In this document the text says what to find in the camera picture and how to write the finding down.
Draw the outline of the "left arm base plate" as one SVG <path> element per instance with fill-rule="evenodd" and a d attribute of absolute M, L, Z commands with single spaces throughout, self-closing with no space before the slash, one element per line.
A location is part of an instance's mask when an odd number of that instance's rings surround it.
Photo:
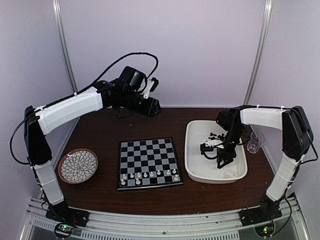
<path fill-rule="evenodd" d="M 86 227 L 90 213 L 85 210 L 70 208 L 68 205 L 49 205 L 45 217 L 70 226 Z"/>

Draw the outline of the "white piece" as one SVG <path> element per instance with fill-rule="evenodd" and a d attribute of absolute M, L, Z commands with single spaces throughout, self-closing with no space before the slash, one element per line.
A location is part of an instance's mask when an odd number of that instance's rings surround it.
<path fill-rule="evenodd" d="M 139 185 L 140 183 L 141 183 L 140 179 L 139 179 L 139 178 L 136 178 L 136 179 L 135 179 L 135 184 L 136 184 L 136 185 Z"/>

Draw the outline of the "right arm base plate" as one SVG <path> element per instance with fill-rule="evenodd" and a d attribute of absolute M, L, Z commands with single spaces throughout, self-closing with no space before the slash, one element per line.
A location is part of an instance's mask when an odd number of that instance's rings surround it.
<path fill-rule="evenodd" d="M 243 227 L 268 222 L 280 218 L 282 215 L 281 210 L 269 213 L 263 212 L 260 207 L 243 209 L 239 212 L 240 221 Z"/>

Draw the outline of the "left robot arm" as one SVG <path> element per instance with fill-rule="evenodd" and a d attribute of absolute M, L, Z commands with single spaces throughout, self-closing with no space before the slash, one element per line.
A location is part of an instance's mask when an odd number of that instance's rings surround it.
<path fill-rule="evenodd" d="M 46 135 L 71 120 L 109 107 L 155 117 L 161 113 L 161 106 L 150 93 L 158 85 L 155 77 L 148 79 L 144 73 L 126 66 L 112 81 L 98 80 L 82 93 L 53 104 L 25 109 L 24 141 L 28 160 L 48 202 L 53 205 L 53 215 L 61 222 L 69 221 L 72 211 L 63 204 L 65 198 L 51 164 L 52 151 Z"/>

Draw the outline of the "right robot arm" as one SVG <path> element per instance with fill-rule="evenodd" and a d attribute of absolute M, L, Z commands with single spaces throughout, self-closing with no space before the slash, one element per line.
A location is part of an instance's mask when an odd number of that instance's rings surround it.
<path fill-rule="evenodd" d="M 274 178 L 260 200 L 256 210 L 259 220 L 268 220 L 275 212 L 279 202 L 296 180 L 300 166 L 310 149 L 314 149 L 314 134 L 302 106 L 276 107 L 240 105 L 222 110 L 217 124 L 226 131 L 222 147 L 217 151 L 217 164 L 221 168 L 233 161 L 236 146 L 246 126 L 264 130 L 267 142 L 278 144 L 280 150 Z"/>

